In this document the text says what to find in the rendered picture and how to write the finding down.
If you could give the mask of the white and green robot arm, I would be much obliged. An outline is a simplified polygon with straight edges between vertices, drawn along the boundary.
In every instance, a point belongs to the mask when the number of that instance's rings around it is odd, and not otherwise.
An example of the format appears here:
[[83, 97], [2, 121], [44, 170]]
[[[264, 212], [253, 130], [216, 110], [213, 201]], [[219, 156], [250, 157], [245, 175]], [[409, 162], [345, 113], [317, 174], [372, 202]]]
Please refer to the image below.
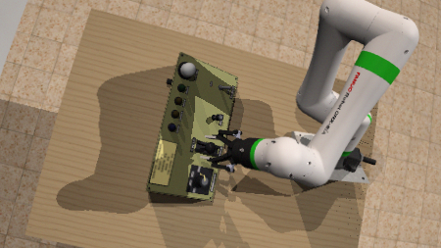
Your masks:
[[[325, 184], [334, 170], [354, 173], [360, 162], [375, 165], [356, 146], [371, 123], [371, 109], [413, 54], [418, 38], [411, 19], [366, 0], [324, 0], [312, 60], [296, 95], [298, 108], [321, 127], [307, 146], [285, 136], [246, 138], [238, 149], [240, 164], [310, 187]], [[332, 87], [351, 40], [364, 48], [339, 95]]]

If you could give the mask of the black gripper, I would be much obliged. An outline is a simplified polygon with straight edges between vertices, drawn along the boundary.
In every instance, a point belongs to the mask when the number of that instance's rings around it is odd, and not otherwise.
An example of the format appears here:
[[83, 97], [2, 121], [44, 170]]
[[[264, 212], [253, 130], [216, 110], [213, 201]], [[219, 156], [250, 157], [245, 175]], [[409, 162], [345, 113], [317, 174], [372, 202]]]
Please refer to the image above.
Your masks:
[[[226, 134], [226, 133], [228, 133], [228, 134]], [[232, 135], [236, 138], [233, 141], [230, 141], [223, 136], [224, 134], [225, 135]], [[234, 166], [237, 164], [240, 164], [239, 159], [238, 159], [238, 149], [239, 149], [240, 144], [243, 141], [240, 138], [241, 134], [242, 134], [242, 131], [237, 130], [237, 129], [233, 130], [233, 131], [219, 129], [219, 134], [217, 134], [217, 135], [215, 135], [215, 134], [205, 135], [206, 138], [213, 137], [210, 139], [217, 139], [217, 140], [220, 140], [223, 143], [225, 143], [228, 146], [227, 152], [226, 152], [226, 154], [223, 154], [223, 155], [215, 157], [215, 158], [205, 157], [205, 156], [200, 156], [200, 158], [207, 159], [207, 161], [212, 162], [212, 164], [211, 164], [212, 168], [225, 169], [227, 172], [234, 173]], [[235, 143], [235, 145], [234, 145], [234, 143]], [[233, 148], [233, 150], [232, 150], [232, 148]], [[232, 159], [232, 156], [233, 156], [233, 159]], [[230, 165], [226, 165], [226, 166], [225, 165], [218, 165], [219, 162], [223, 162], [223, 161], [227, 161], [227, 160], [229, 160]]]

